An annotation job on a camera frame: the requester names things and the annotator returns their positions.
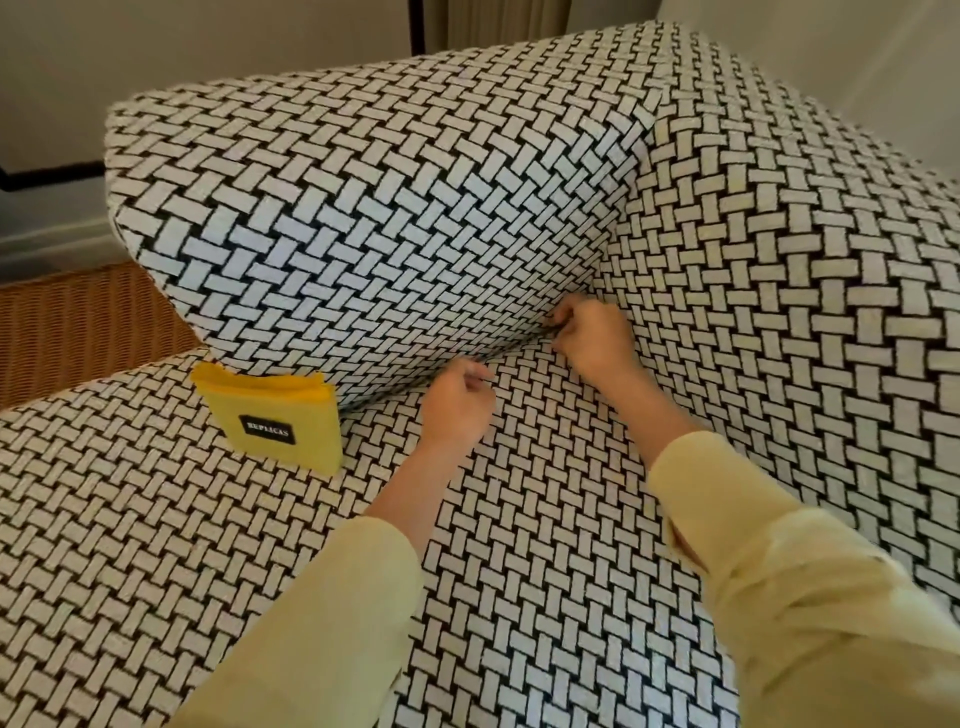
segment yellow sleeve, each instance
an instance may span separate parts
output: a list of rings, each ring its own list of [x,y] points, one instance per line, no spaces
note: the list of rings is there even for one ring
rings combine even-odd
[[[396,528],[344,523],[170,725],[370,728],[407,658],[422,586]]]
[[[960,629],[885,552],[711,432],[648,487],[703,564],[746,728],[960,725]]]

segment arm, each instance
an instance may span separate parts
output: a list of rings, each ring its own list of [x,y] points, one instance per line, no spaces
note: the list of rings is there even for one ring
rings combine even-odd
[[[450,478],[486,431],[485,367],[457,359],[423,398],[420,442],[174,715],[179,728],[370,728],[409,652],[420,559]]]
[[[616,306],[574,294],[554,317],[704,576],[744,724],[960,724],[960,630],[902,568],[703,431],[640,367]]]

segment beige wall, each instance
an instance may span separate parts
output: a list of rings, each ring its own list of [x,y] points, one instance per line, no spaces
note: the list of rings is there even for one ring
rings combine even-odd
[[[568,33],[639,23],[657,16],[660,0],[571,0]]]
[[[138,90],[409,55],[406,0],[0,0],[0,167],[101,158]]]
[[[663,0],[659,17],[960,178],[957,0]]]

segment patterned upholstery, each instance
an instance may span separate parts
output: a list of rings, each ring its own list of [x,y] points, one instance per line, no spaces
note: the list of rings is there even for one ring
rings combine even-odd
[[[0,722],[170,715],[410,451],[407,386],[501,352],[381,724],[733,726],[622,424],[522,343],[584,285],[960,617],[956,191],[815,101],[649,23],[151,92],[109,128],[131,252],[230,366],[331,372],[348,462],[230,451],[196,356],[0,415]]]

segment baseboard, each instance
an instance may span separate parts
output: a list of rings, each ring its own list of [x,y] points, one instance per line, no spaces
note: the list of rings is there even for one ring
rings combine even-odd
[[[0,282],[99,268],[130,260],[105,219],[0,238]]]

